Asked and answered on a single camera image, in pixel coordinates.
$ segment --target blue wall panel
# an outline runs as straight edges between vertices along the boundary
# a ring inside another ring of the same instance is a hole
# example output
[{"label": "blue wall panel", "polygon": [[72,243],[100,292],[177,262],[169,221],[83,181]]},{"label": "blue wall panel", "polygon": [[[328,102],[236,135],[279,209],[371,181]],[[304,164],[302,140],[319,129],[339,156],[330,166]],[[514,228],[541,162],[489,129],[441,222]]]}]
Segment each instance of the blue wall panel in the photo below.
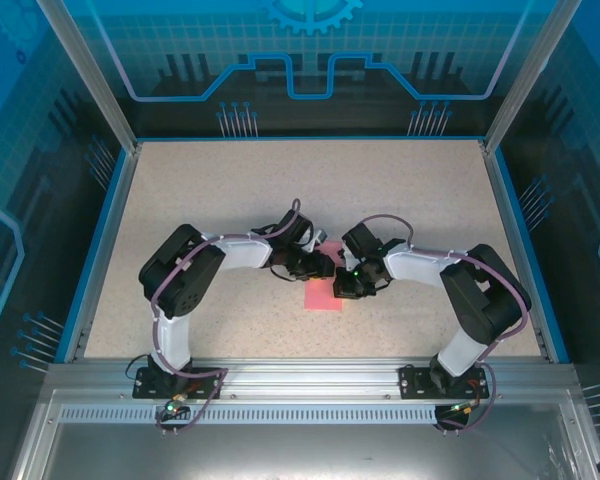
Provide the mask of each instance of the blue wall panel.
[{"label": "blue wall panel", "polygon": [[35,1],[0,0],[0,478],[53,359],[119,151]]},{"label": "blue wall panel", "polygon": [[599,384],[599,0],[583,0],[502,150],[569,355]]},{"label": "blue wall panel", "polygon": [[483,135],[553,4],[68,6],[139,136],[247,138]]}]

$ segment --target robotic arm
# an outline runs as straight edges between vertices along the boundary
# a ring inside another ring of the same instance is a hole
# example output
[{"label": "robotic arm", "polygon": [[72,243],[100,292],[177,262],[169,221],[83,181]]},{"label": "robotic arm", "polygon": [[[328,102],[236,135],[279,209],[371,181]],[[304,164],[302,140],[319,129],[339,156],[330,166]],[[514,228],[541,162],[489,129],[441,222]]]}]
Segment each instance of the robotic arm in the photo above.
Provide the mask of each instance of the robotic arm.
[{"label": "robotic arm", "polygon": [[[158,340],[160,353],[168,364],[183,372],[192,371],[189,320],[218,271],[284,266],[296,280],[333,276],[333,260],[314,250],[327,235],[323,230],[314,229],[313,223],[303,215],[298,214],[280,235],[262,238],[262,235],[282,230],[294,215],[295,211],[289,210],[278,224],[254,229],[244,236],[221,237],[203,248],[168,284],[158,299]],[[188,224],[178,227],[140,271],[145,298],[151,301],[176,265],[196,246],[213,237],[215,235],[200,232]],[[173,396],[188,388],[191,382],[173,375],[157,353],[154,350],[149,357],[149,371],[160,395]]]},{"label": "robotic arm", "polygon": [[[374,296],[394,280],[412,280],[446,290],[460,328],[431,360],[430,380],[443,395],[463,380],[476,360],[523,314],[501,282],[449,252],[419,249],[401,239],[383,244],[362,223],[349,230],[343,241],[345,266],[336,269],[336,297]],[[529,295],[491,247],[481,244],[457,253],[491,267],[520,294],[527,311],[531,308]]]}]

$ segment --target black mounting bracket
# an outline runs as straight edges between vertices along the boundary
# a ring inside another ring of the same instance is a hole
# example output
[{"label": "black mounting bracket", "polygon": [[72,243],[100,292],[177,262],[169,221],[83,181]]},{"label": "black mounting bracket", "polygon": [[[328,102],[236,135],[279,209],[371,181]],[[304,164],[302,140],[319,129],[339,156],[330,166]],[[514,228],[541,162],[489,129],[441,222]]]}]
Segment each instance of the black mounting bracket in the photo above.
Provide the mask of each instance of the black mounting bracket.
[{"label": "black mounting bracket", "polygon": [[431,380],[430,367],[415,367],[406,365],[398,369],[398,385],[402,400],[472,400],[476,398],[476,390],[470,381],[477,382],[480,399],[489,398],[489,385],[482,368],[472,367],[462,377],[459,377],[449,387],[446,394],[442,394]]},{"label": "black mounting bracket", "polygon": [[[187,373],[206,373],[217,370],[217,368],[190,368]],[[136,372],[136,380],[133,385],[133,398],[144,398],[144,399],[170,399],[174,395],[182,392],[187,392],[187,398],[193,400],[206,400],[211,395],[212,390],[216,386],[214,382],[219,382],[218,377],[201,378],[199,380],[185,380],[185,385],[180,385],[178,390],[171,390],[165,388],[163,379],[160,376],[156,376],[149,367],[139,368]],[[213,397],[214,399],[220,398],[220,391]]]}]

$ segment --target enclosure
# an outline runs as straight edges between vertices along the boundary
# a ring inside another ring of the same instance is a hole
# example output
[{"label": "enclosure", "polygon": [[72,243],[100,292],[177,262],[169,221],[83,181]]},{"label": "enclosure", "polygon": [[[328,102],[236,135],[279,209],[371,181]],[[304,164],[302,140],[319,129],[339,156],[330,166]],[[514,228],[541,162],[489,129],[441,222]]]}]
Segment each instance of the enclosure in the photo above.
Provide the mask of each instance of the enclosure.
[{"label": "enclosure", "polygon": [[[479,428],[402,398],[458,328],[444,290],[325,306],[268,269],[214,278],[188,335],[219,397],[153,427],[140,269],[295,197],[331,242],[398,215],[519,278]],[[0,478],[164,475],[600,478],[600,1],[0,0]]]}]

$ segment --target pink paper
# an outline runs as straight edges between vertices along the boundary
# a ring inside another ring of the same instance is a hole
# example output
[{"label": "pink paper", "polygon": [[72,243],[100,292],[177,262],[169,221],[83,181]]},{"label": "pink paper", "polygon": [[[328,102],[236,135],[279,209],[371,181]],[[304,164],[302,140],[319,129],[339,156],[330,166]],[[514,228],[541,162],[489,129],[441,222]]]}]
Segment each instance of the pink paper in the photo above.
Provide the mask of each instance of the pink paper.
[{"label": "pink paper", "polygon": [[[338,251],[342,249],[342,242],[326,241],[317,250],[329,255],[336,264],[342,266]],[[304,308],[307,310],[342,310],[342,299],[333,296],[333,278],[313,278],[305,283]]]}]

